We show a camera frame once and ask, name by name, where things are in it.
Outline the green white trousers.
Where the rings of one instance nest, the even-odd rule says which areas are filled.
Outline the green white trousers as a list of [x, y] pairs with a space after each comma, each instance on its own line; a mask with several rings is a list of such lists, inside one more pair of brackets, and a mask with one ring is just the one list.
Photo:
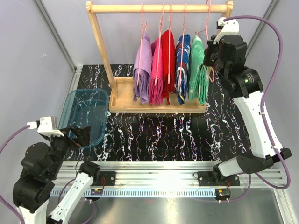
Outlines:
[[195, 35], [190, 50], [188, 97], [190, 100], [197, 98], [200, 104], [206, 102], [209, 88], [209, 78], [203, 65], [204, 57], [202, 40]]

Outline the pink wire hanger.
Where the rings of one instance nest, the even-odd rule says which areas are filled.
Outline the pink wire hanger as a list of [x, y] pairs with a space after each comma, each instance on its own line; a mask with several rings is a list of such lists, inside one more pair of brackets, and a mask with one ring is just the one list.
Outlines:
[[[206, 0], [206, 5], [208, 5], [208, 13], [207, 13], [207, 18], [206, 18], [206, 25], [205, 25], [205, 29], [204, 30], [201, 30], [201, 31], [198, 31], [196, 32], [196, 34], [200, 34], [202, 32], [206, 32], [206, 39], [208, 40], [209, 39], [209, 34], [208, 34], [208, 25], [209, 25], [209, 18], [210, 18], [210, 13], [211, 13], [211, 5], [212, 5], [212, 1], [211, 0]], [[210, 76], [210, 69], [209, 67], [207, 66], [203, 66], [205, 72], [206, 72], [206, 75], [207, 77], [209, 78], [210, 82], [213, 83], [214, 82], [214, 79], [215, 79], [215, 74], [214, 74], [214, 71], [212, 70], [212, 76]]]

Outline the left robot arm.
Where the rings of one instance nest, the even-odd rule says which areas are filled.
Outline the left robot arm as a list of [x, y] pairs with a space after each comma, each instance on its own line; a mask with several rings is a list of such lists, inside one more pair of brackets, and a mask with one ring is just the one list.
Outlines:
[[39, 142], [27, 149], [13, 187], [13, 202], [27, 224], [67, 224], [84, 192], [100, 180], [100, 166], [90, 161], [81, 164], [73, 185], [47, 215], [50, 193], [68, 151], [90, 144], [91, 128], [39, 126], [37, 132], [50, 144]]

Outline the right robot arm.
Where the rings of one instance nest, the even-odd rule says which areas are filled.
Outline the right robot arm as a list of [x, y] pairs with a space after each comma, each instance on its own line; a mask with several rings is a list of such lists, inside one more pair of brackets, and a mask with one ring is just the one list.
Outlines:
[[266, 108], [261, 109], [263, 85], [258, 72], [245, 66], [247, 44], [239, 35], [213, 35], [207, 41], [204, 65], [212, 67], [229, 93], [246, 126], [251, 149], [213, 167], [216, 183], [239, 173], [253, 174], [290, 158], [291, 150], [276, 138]]

